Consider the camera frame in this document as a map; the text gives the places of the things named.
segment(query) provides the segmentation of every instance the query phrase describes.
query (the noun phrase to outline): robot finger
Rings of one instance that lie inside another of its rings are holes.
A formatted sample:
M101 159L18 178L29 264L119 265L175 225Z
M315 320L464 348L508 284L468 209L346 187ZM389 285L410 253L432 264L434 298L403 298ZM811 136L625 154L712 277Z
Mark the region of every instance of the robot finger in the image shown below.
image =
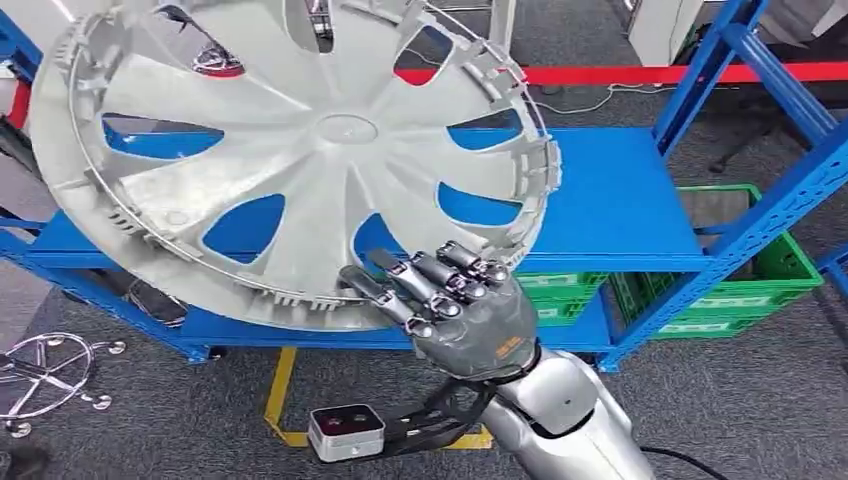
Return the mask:
M377 310L402 326L407 334L425 338L433 334L433 328L429 325L429 322L419 317L412 307L398 297L394 290L377 283L362 268L355 265L343 267L339 271L339 278L361 293Z
M426 252L413 255L410 263L437 287L464 302L479 300L489 291L482 282L463 275L456 268L445 265Z
M456 317L462 306L445 295L409 262L403 262L384 249L372 250L368 258L386 272L395 283L408 291L412 297L438 316Z
M453 240L439 247L436 257L459 268L466 276L489 285L500 285L509 278L509 269L505 265L493 260L484 260Z

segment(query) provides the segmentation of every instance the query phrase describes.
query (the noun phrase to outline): hubcap center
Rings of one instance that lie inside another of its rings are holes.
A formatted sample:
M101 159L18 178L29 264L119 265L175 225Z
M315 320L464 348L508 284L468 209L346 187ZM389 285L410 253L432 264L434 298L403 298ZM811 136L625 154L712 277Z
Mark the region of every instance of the hubcap center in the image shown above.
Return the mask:
M377 138L377 127L357 115L338 114L322 118L317 125L318 135L329 142L363 144Z

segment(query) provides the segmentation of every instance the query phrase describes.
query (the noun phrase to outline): white camera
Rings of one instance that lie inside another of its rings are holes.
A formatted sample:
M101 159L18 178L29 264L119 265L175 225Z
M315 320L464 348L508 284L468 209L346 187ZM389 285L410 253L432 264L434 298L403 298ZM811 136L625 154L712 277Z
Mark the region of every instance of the white camera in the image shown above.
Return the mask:
M322 462L377 455L386 425L368 405L322 408L309 414L309 443Z

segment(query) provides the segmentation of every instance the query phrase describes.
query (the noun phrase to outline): blue crossbar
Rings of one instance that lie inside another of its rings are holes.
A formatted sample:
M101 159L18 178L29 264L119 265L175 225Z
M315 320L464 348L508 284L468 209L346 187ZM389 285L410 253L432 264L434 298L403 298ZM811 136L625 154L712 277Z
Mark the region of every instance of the blue crossbar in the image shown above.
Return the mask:
M833 115L786 71L754 32L744 25L731 23L721 31L721 37L757 73L810 143L820 142L836 128L838 122Z

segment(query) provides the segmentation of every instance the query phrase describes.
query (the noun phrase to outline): wheel cover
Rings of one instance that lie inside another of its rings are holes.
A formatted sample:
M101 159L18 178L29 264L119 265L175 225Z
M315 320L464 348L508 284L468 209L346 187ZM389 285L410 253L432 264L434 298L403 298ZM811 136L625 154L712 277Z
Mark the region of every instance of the wheel cover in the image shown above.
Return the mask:
M515 62L435 7L331 0L333 50L320 53L303 33L302 1L175 2L168 11L184 12L244 65L236 78L211 78L154 34L161 7L140 3L73 25L39 69L30 119L53 195L123 268L228 317L360 330L385 321L337 284L337 272L360 263L353 239L374 214L407 252L453 239L514 267L529 251L559 186L559 151ZM432 79L410 85L393 67L424 28L452 45ZM457 145L446 128L509 109L520 134L482 150ZM133 155L107 143L107 114L223 138L178 161ZM463 223L439 205L442 184L521 207L505 225ZM285 208L255 260L204 243L227 212L268 195L282 195Z

